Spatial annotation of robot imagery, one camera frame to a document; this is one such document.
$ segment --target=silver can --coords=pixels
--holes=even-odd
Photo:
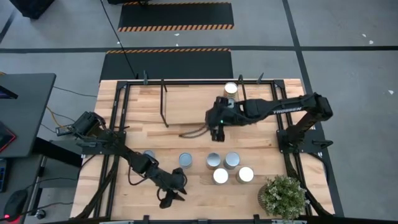
[[[236,180],[241,184],[246,184],[252,181],[254,172],[250,167],[242,167],[236,174]]]
[[[182,153],[179,158],[180,167],[183,169],[188,169],[192,166],[192,156],[189,153]]]
[[[233,170],[233,169],[235,169],[235,167],[236,167],[237,165],[239,165],[240,160],[241,160],[241,159],[239,158],[238,153],[236,153],[236,152],[229,152],[229,153],[226,155],[225,159],[224,159],[224,166],[225,166],[225,168],[227,168],[227,169],[229,169],[229,170]]]
[[[238,94],[238,85],[233,83],[233,82],[229,82],[226,83],[224,86],[224,97],[227,98],[236,98],[236,95]]]
[[[155,153],[152,150],[145,150],[144,154],[147,154],[148,156],[151,156],[155,159]]]
[[[226,171],[226,169],[218,168],[217,170],[214,171],[213,182],[216,185],[225,184],[227,180],[228,180],[228,172]]]
[[[221,164],[221,157],[217,153],[210,153],[206,158],[206,166],[211,170],[217,169]]]

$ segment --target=gray floor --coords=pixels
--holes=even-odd
[[[154,0],[173,2],[173,0]],[[235,29],[122,33],[126,47],[292,46],[282,0],[231,0]],[[289,0],[302,46],[398,45],[398,1]],[[114,25],[121,6],[106,9]],[[0,1],[0,30],[12,11]],[[19,12],[0,49],[118,47],[99,0],[56,0],[37,21]],[[232,51],[234,76],[301,78],[295,52]],[[314,91],[328,97],[334,117],[323,123],[342,206],[347,217],[398,220],[398,52],[304,52]],[[57,74],[55,85],[95,95],[104,53],[0,54],[0,71]],[[95,98],[54,90],[49,106],[76,119]],[[59,118],[63,124],[69,120]],[[50,114],[43,124],[55,128]],[[56,139],[41,128],[39,136]],[[73,201],[74,189],[48,189],[41,204]],[[71,206],[46,209],[40,222],[66,220]],[[30,217],[27,223],[38,221]]]

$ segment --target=orange striped tape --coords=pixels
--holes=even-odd
[[[145,49],[145,50],[125,50],[125,53],[161,53],[161,52],[207,52],[207,51],[231,51],[231,49],[227,48],[218,48],[218,49]],[[121,54],[123,50],[109,50],[106,52],[107,54]]]
[[[123,6],[139,4],[138,2],[127,2]],[[165,4],[231,4],[230,2],[160,2],[160,3],[148,3],[149,5],[165,5]]]
[[[232,24],[119,27],[119,32],[233,29]]]

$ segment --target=wooden table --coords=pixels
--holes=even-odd
[[[284,81],[288,97],[303,94],[299,79]],[[95,112],[108,123],[116,83],[113,80],[102,81],[99,88]],[[272,99],[268,85],[245,87],[248,98]],[[130,186],[127,181],[128,165],[122,159],[118,169],[112,220],[142,220],[144,215],[150,215],[151,220],[252,219],[253,214],[260,214],[260,218],[275,218],[261,210],[257,202],[257,192],[267,177],[286,174],[283,155],[278,150],[275,135],[278,128],[276,116],[249,126],[225,127],[223,143],[211,141],[209,133],[196,139],[182,139],[178,137],[179,133],[201,126],[198,123],[204,122],[204,112],[212,107],[215,97],[222,93],[223,85],[168,85],[167,90],[164,100],[169,128],[165,127],[159,114],[160,86],[134,85],[130,89],[126,114],[126,126],[130,127],[126,130],[126,146],[139,152],[148,149],[154,151],[160,167],[168,172],[178,167],[181,153],[189,152],[193,156],[193,165],[185,171],[188,177],[185,187],[188,195],[184,195],[186,201],[174,201],[170,208],[160,209],[156,197],[157,187],[149,180],[138,186]],[[239,97],[243,98],[240,88]],[[195,103],[189,104],[187,99],[195,100]],[[120,97],[119,105],[122,102],[123,97]],[[120,114],[119,110],[116,124],[119,123]],[[303,114],[302,111],[292,113],[293,121],[297,122]],[[286,128],[285,116],[282,117]],[[251,167],[255,178],[251,183],[242,185],[234,178],[238,169],[229,170],[228,182],[214,185],[211,181],[212,170],[206,168],[206,157],[211,152],[217,152],[225,158],[231,151],[237,152],[241,157],[238,168]],[[79,214],[95,193],[102,159],[103,156],[96,156],[81,171],[71,217]],[[322,163],[307,154],[301,154],[301,160],[307,187],[323,207],[333,213]],[[136,174],[132,173],[131,177],[133,182],[139,180]],[[103,197],[102,215],[107,196],[105,193]]]

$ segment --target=green plant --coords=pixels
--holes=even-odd
[[[305,204],[309,203],[298,180],[279,175],[274,180],[267,178],[267,184],[259,191],[258,201],[268,215],[280,215],[284,220],[299,217]]]

